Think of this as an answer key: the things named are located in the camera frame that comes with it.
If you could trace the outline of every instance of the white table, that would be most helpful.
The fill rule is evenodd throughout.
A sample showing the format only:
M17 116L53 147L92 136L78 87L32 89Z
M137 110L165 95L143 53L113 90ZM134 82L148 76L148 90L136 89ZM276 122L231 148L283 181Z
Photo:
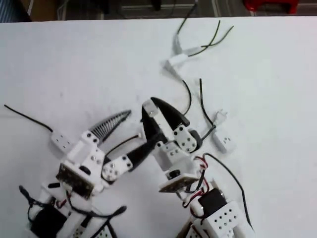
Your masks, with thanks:
M141 104L151 96L179 110L188 103L181 83L161 63L171 55L181 19L0 24L0 102L58 128L72 139L99 120L125 109L133 115L105 151L140 129ZM209 114L224 108L224 127L237 149L223 156L208 139L200 153L219 156L241 180L259 238L313 237L317 196L316 17L224 18L217 47L188 61L181 74L194 94L191 126L206 132L198 102L203 79ZM206 44L217 19L190 19L184 48ZM6 108L0 109L0 232L19 237L26 223L24 185L32 196L60 156L49 133ZM118 150L113 157L141 141ZM208 176L220 178L241 201L237 185L209 160ZM110 212L126 204L112 224L121 238L172 238L189 212L173 194L158 193L165 180L150 156L95 202Z

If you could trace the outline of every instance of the black wire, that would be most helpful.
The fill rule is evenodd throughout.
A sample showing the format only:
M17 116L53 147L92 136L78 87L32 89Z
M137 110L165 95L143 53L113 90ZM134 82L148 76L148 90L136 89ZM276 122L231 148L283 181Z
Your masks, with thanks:
M109 215L99 215L97 213L95 213L94 211L85 211L85 210L81 210L77 207L74 207L73 204L71 203L71 200L70 200L70 196L69 196L69 193L68 191L66 191L66 198L67 198L67 201L70 205L70 207L77 213L79 214L82 214L82 215L85 215L85 216L91 216L91 217L98 217L98 218L112 218L112 217L115 217L115 216L118 216L122 213L125 212L125 210L127 210L127 206L121 206L119 207L117 210L115 210L115 212L113 212L112 214L109 214Z
M174 5L173 5L173 8L172 8L172 10L170 11L169 15L167 15L167 16L165 16L165 17L163 17L163 18L168 18L168 17L170 17L170 16L173 15L174 10L175 10L175 6L176 6L176 2L177 2L177 0L174 0Z
M45 128L46 128L47 130L49 130L50 132L53 132L53 129L50 128L48 125L45 125L44 123L42 123L42 122L40 122L40 121L38 121L38 120L35 120L35 119L31 118L31 117L28 117L27 115L24 115L24 114L22 114L22 113L20 113L20 112L18 112L18 111L16 111L16 110L14 110L14 109L12 109L11 107L7 106L6 104L4 104L4 106L5 106L6 108L8 108L9 110L11 110L11 111L13 111L13 112L19 114L20 116L23 116L23 117L25 117L25 118L27 118L27 119L29 119L29 120L31 120L31 121L33 121L33 122L39 124L39 125L45 127Z
M116 146L114 146L111 150L109 150L109 151L106 153L106 156L107 156L108 154L110 154L112 151L114 151L116 148L118 148L119 146L123 145L124 143L126 143L126 142L128 142L128 141L130 141L130 140L133 140L133 139L135 139L135 138L138 138L138 137L139 137L138 135L134 135L134 136L132 136L132 137L130 137L130 138L128 138L128 139L122 141L121 143L119 143L119 144L117 144Z
M201 78L199 79L199 88L200 88L200 104L202 106L202 110L203 110L203 113L204 113L205 117L207 118L207 120L211 124L211 128L209 129L209 131L202 137L202 140L204 140L216 128L216 126L213 123L213 121L210 119L210 117L208 116L208 114L207 114L207 112L205 110L204 101L203 101L203 84L202 84L202 79Z
M207 133L202 137L202 140L205 140L205 139L210 135L210 133L212 133L212 131L213 131L215 128L216 128L216 126L213 125L213 126L209 129L209 131L207 131Z
M196 55L198 55L198 54L204 52L206 49L208 49L208 47L213 43L214 39L216 38L216 35L217 35L217 33L218 33L218 30L219 30L219 26L220 26L220 20L219 20L219 22L218 22L217 29L216 29L216 31L215 31L215 33L214 33L214 35L213 35L213 38L212 38L211 41L209 42L208 46L206 46L206 47L205 47L204 49L202 49L201 51L198 51L197 53L194 53L194 54L189 55L188 57L196 56Z
M34 221L30 218L30 210L31 210L32 206L29 206L29 209L28 209L28 220L30 223L33 223Z
M207 49L209 46L218 45L219 43L221 43L221 41L224 40L224 38L226 38L226 36L229 34L229 32L232 30L233 27L234 27L234 26L231 26L230 29L226 32L226 34L224 34L224 36L223 36L219 41L217 41L216 43L214 43L214 44L210 44L210 43L209 43L207 46L201 46L201 47L206 47L206 49Z
M108 218L103 225L90 237L90 238L96 238L99 233L110 223L111 218Z
M197 192L200 188L200 186L202 185L203 181L204 181L204 178L205 178L205 170L202 171L202 175L200 176L200 179L198 181L198 184L197 184L197 187L194 191L185 191L185 193L194 193L194 192Z
M252 228L252 225L251 225L251 221L250 221L250 217L249 217L249 213L248 213L248 208L247 208L247 202L246 202L246 197L245 197L245 194L244 194L244 190L243 190L243 187L242 185L240 184L239 180L236 178L236 176L231 172L231 170L223 163L221 162L219 159L217 159L214 155L210 154L210 153L204 153L203 154L203 158L205 158L205 156L208 155L210 157L212 157L214 160L216 160L219 164L221 164L229 173L230 175L233 177L233 179L236 181L236 183L238 184L239 188L241 189L241 193L242 193L242 200L243 200L243 206L244 206L244 211L246 213L246 218L247 218L247 221L249 223L249 225L251 226Z
M189 89L187 83L186 83L184 80L182 80L182 81L183 81L183 83L185 84L185 87L186 87L186 89L187 89L188 96L189 96L189 105L188 105L188 108L187 108L186 112L183 113L183 115L186 115L186 114L188 113L188 111L189 111L191 105L192 105L192 94L191 94L191 92L190 92L190 89Z
M197 4L195 3L193 5L193 7L189 10L189 12L187 13L187 15L185 16L182 24L179 26L178 30L177 30L177 34L179 34L180 30L183 28L183 25L185 24L186 20L188 19L188 17L193 13L193 11L195 10L195 8L197 7Z

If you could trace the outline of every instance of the wire connector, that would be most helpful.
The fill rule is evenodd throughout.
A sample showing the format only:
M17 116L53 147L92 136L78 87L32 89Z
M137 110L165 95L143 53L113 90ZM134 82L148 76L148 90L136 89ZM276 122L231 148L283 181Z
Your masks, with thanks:
M223 109L219 110L216 113L216 116L214 117L213 123L216 126L219 126L220 124L222 124L225 120L227 120L227 115L228 112L224 111Z

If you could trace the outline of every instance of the red object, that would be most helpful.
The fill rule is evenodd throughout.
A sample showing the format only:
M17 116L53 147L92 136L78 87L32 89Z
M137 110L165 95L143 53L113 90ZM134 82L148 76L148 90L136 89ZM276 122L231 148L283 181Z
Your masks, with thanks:
M299 0L243 0L244 6L249 11L257 11L258 7L263 3L287 3L291 5L288 10L289 14L296 13L298 1Z

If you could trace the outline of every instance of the circuit board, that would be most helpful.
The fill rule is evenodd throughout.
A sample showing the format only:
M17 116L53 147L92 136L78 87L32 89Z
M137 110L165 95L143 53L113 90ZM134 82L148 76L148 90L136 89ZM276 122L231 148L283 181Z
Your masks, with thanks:
M59 166L59 171L56 178L68 184L73 188L73 191L78 193L78 195L82 196L86 200L89 199L94 186L88 182L86 179L76 174L73 170L67 167L65 164L61 163Z

